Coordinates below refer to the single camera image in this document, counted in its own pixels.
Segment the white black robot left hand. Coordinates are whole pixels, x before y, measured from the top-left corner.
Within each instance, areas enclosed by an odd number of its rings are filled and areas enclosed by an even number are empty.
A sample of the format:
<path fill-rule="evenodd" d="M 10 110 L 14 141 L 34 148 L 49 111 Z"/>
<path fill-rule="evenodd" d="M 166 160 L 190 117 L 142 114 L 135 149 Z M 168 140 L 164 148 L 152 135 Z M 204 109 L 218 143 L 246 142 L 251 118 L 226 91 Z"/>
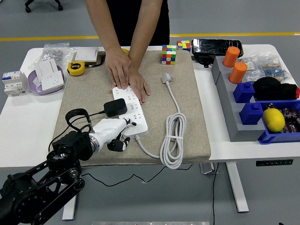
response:
<path fill-rule="evenodd" d="M 136 126 L 130 119 L 102 119 L 89 133 L 93 154 L 100 152 L 107 144 L 110 151 L 122 152 L 129 144 L 130 137 L 120 140 L 122 132 L 127 127 Z"/>

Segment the person's right hand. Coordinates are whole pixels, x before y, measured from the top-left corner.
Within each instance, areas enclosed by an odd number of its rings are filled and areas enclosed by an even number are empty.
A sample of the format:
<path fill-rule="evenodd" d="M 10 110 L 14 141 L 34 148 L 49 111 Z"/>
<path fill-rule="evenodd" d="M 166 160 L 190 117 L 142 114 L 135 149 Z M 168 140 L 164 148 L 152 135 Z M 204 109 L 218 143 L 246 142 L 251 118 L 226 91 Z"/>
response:
<path fill-rule="evenodd" d="M 105 65 L 111 76 L 112 84 L 119 89 L 128 86 L 131 61 L 120 47 L 106 48 Z"/>

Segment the person's left hand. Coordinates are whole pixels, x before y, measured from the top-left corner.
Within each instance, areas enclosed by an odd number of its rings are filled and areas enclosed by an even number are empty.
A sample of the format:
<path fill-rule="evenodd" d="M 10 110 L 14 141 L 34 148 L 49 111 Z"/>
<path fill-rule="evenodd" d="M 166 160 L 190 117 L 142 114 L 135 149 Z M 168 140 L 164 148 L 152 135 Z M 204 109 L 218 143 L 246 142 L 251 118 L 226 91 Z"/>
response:
<path fill-rule="evenodd" d="M 150 89 L 142 77 L 142 75 L 137 70 L 129 70 L 129 85 L 137 96 L 139 103 L 142 105 L 145 103 L 146 96 L 150 96 Z"/>

